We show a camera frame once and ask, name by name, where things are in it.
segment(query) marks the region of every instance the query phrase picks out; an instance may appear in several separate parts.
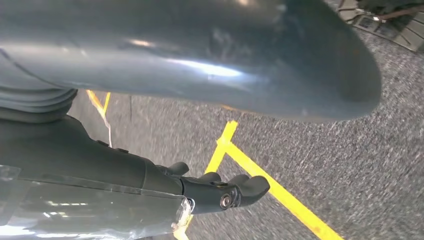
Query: parking space line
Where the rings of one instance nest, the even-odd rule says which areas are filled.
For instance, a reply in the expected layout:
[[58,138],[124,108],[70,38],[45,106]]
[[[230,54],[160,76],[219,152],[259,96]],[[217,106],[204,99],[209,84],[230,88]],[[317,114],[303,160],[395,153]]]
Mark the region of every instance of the parking space line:
[[[221,137],[216,141],[217,146],[215,148],[215,151],[213,152],[209,164],[206,167],[206,170],[204,171],[205,174],[210,172],[216,172],[218,170],[218,167],[221,165],[221,162],[223,161],[226,153],[227,142],[231,141],[231,138],[233,137],[236,128],[236,121],[230,121],[226,124]],[[189,240],[189,237],[187,237],[186,235],[186,230],[192,220],[193,215],[190,216],[190,219],[187,221],[187,224],[184,227],[178,229],[173,233],[174,238],[176,238],[177,240]]]
[[[237,122],[228,122],[224,128],[222,136],[216,141],[217,147],[206,168],[205,173],[216,172],[220,166],[225,154],[228,154],[241,168],[243,168],[251,176],[263,176],[269,182],[269,193],[274,196],[283,206],[285,206],[300,222],[302,222],[311,232],[313,232],[321,240],[343,240],[331,227],[323,222],[311,210],[303,205],[295,196],[281,186],[266,171],[257,165],[250,157],[241,151],[234,143],[231,142],[234,132],[237,128]],[[189,240],[186,235],[186,229],[190,224],[193,216],[191,216],[188,224],[181,231],[175,232],[174,236],[177,240]]]
[[102,103],[100,103],[99,98],[92,90],[85,90],[85,92],[87,93],[91,104],[95,107],[95,109],[97,109],[97,112],[100,114],[101,118],[104,121],[104,125],[109,131],[109,147],[112,147],[112,128],[108,120],[106,119],[106,111],[108,110],[109,100],[111,99],[111,93],[108,92],[106,94],[106,100],[104,101],[103,106]]
[[224,159],[227,144],[231,141],[231,138],[236,131],[237,124],[238,123],[236,121],[230,121],[225,126],[221,137],[216,141],[217,146],[215,152],[212,155],[212,158],[210,159],[209,165],[207,165],[207,168],[204,171],[205,174],[216,172],[218,170],[218,167]]
[[252,161],[236,145],[230,143],[226,153],[251,176],[265,177],[271,188],[269,193],[285,206],[297,219],[321,240],[343,240],[331,227],[296,199],[290,192],[274,180],[267,172]]

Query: asphalt ground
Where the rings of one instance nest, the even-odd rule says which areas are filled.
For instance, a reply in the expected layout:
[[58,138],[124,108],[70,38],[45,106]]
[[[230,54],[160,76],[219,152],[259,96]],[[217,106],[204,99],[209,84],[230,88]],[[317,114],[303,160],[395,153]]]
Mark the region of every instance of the asphalt ground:
[[[383,76],[382,101],[370,116],[304,123],[112,93],[106,116],[113,147],[160,165],[186,162],[189,175],[197,177],[226,123],[234,120],[238,127],[232,142],[343,239],[422,240],[424,55],[357,32]],[[108,129],[84,91],[70,114],[92,138],[108,142]],[[229,156],[218,169],[224,180],[244,172]],[[270,194],[246,208],[196,216],[186,233],[190,240],[318,239]]]

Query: bolt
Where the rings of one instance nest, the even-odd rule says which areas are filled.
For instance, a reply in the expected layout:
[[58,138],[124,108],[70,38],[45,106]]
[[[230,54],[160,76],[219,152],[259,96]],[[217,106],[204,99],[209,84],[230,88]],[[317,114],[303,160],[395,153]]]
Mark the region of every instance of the bolt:
[[220,205],[222,209],[227,209],[231,204],[231,196],[226,193],[222,195]]

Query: yellow painted line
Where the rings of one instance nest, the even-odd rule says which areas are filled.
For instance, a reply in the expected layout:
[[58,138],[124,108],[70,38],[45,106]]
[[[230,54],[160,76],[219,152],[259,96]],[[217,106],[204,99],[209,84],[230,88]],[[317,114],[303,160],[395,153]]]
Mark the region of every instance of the yellow painted line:
[[230,121],[226,124],[221,137],[216,141],[217,147],[212,155],[212,158],[210,159],[209,164],[206,167],[206,170],[204,171],[205,174],[216,172],[218,170],[218,167],[224,159],[227,145],[230,143],[231,138],[236,131],[237,124],[238,123],[236,121]]
[[236,145],[233,143],[227,145],[226,153],[251,176],[265,177],[271,186],[269,193],[272,194],[282,205],[284,205],[294,216],[296,216],[296,218],[298,218],[318,238],[321,240],[343,240],[343,238],[331,229],[331,227],[329,227],[299,200],[297,200],[267,172],[244,154]]
[[[222,132],[221,137],[216,141],[216,149],[215,152],[213,152],[212,158],[210,159],[209,164],[206,167],[206,170],[204,171],[205,174],[210,172],[216,172],[218,170],[218,167],[220,166],[221,162],[224,159],[224,155],[226,153],[226,147],[229,143],[231,143],[231,138],[234,135],[234,132],[237,128],[237,122],[236,121],[230,121],[227,122],[224,131]],[[190,219],[187,222],[187,225],[184,227],[178,229],[173,233],[174,238],[177,240],[189,240],[189,237],[187,237],[186,230],[190,225],[190,222],[193,219],[193,215],[190,216]]]
[[180,229],[176,230],[175,232],[173,232],[174,238],[176,238],[177,240],[189,240],[189,237],[187,236],[186,231],[192,219],[193,219],[193,215],[190,215],[190,219],[188,219],[187,224],[181,227]]
[[104,100],[104,107],[103,107],[103,112],[104,114],[106,114],[106,111],[108,110],[108,106],[109,106],[109,100],[111,99],[111,92],[108,92],[106,94],[106,100]]
[[106,119],[106,111],[108,110],[109,100],[111,99],[111,93],[108,92],[106,94],[106,100],[104,101],[104,106],[100,103],[99,98],[96,96],[96,94],[91,90],[85,90],[88,97],[90,98],[91,104],[97,109],[97,112],[100,114],[101,118],[104,121],[104,125],[109,131],[109,147],[112,147],[112,130],[111,125],[109,124],[108,120]]
[[106,100],[104,101],[104,106],[100,102],[99,98],[96,94],[91,90],[85,90],[87,92],[88,97],[90,98],[91,103],[97,109],[98,113],[102,116],[102,118],[106,115],[106,111],[108,110],[109,100],[111,99],[111,93],[108,92],[106,94]]

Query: gray pavement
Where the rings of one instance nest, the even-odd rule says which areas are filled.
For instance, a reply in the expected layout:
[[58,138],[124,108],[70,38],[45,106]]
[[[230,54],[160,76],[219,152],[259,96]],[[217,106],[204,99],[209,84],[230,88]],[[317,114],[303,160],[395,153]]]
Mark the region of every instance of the gray pavement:
[[[161,165],[184,161],[192,176],[200,176],[226,122],[236,120],[233,142],[345,240],[422,240],[424,56],[358,34],[383,75],[381,105],[371,116],[302,123],[198,102],[112,93],[107,118],[114,147]],[[108,141],[85,92],[70,114],[92,138]],[[218,170],[227,180],[242,172],[229,157]],[[190,240],[318,239],[271,195],[244,209],[197,216],[187,235]]]

